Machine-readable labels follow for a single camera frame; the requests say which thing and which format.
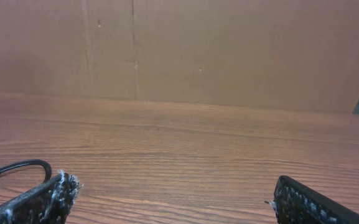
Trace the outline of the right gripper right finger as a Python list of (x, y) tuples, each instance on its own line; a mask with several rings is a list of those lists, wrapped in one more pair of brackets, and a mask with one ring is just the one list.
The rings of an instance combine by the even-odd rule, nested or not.
[(359, 214), (282, 175), (269, 202), (279, 224), (359, 224)]

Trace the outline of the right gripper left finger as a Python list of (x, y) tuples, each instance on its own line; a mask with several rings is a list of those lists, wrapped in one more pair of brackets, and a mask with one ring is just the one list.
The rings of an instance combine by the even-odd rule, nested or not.
[(0, 224), (65, 224), (79, 189), (77, 176), (61, 171), (0, 205)]

